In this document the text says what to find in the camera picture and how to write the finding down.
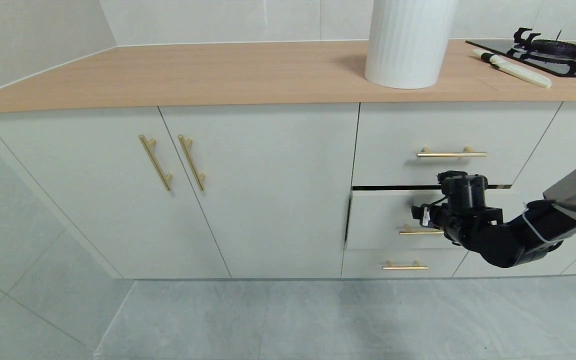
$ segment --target sticker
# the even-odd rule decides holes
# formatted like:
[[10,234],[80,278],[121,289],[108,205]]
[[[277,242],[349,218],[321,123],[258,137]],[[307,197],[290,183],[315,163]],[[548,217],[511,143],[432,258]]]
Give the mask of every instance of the sticker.
[[423,219],[421,219],[421,226],[428,226],[430,223],[430,208],[423,208]]

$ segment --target white vase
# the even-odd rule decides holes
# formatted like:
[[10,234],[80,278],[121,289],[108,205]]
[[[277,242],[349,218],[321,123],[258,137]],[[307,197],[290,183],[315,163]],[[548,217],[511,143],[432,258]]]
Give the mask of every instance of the white vase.
[[374,0],[366,80],[398,89],[434,85],[458,0]]

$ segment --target gold handle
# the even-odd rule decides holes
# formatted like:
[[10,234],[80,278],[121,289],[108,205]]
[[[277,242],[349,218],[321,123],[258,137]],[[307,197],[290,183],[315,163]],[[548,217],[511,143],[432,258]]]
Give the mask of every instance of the gold handle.
[[428,230],[413,230],[409,224],[405,223],[404,228],[406,230],[399,231],[399,235],[443,235],[443,230],[433,230],[429,228]]
[[419,264],[419,260],[414,260],[412,266],[394,266],[390,260],[387,260],[386,265],[381,268],[384,270],[428,270],[428,266]]
[[204,179],[206,178],[205,173],[199,173],[197,171],[197,166],[195,166],[195,162],[193,161],[193,157],[190,156],[190,147],[193,145],[193,139],[188,137],[185,138],[184,135],[178,136],[179,142],[181,143],[181,148],[183,149],[183,153],[185,154],[185,158],[188,159],[188,163],[190,163],[190,170],[192,170],[192,175],[194,175],[194,179],[197,180],[197,185],[199,186],[199,191],[204,191]]
[[160,165],[160,162],[157,161],[155,153],[153,153],[153,146],[157,144],[157,140],[155,140],[154,138],[146,139],[146,136],[144,135],[139,135],[139,140],[141,141],[141,145],[143,145],[143,148],[146,149],[146,153],[148,153],[148,157],[150,158],[152,165],[155,167],[155,170],[157,171],[157,175],[159,175],[161,182],[164,183],[164,187],[166,188],[167,191],[170,191],[170,180],[172,179],[172,174],[167,173],[166,175],[164,175],[162,166]]
[[464,147],[462,152],[430,152],[430,149],[424,146],[416,155],[418,158],[483,158],[487,157],[488,153],[475,151],[470,146]]

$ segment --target kitchen knife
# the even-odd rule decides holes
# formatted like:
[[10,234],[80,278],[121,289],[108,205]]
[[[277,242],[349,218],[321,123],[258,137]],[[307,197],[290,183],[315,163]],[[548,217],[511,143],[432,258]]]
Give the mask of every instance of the kitchen knife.
[[492,52],[482,50],[481,48],[473,48],[472,53],[483,61],[489,63],[493,68],[503,71],[506,74],[510,74],[515,78],[524,80],[524,82],[529,82],[530,84],[535,84],[538,87],[550,88],[553,85],[551,80],[541,75],[541,73],[536,73],[530,69],[527,69],[518,64],[510,63],[504,60],[500,55],[495,55]]

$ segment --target gas stove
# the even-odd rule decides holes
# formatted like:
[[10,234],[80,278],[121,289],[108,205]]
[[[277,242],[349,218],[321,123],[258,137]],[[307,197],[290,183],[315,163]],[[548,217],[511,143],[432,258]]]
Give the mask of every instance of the gas stove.
[[514,33],[514,39],[473,39],[466,43],[552,75],[576,78],[576,41],[560,41],[559,36],[556,39],[541,39],[537,38],[541,33],[532,30],[520,27]]

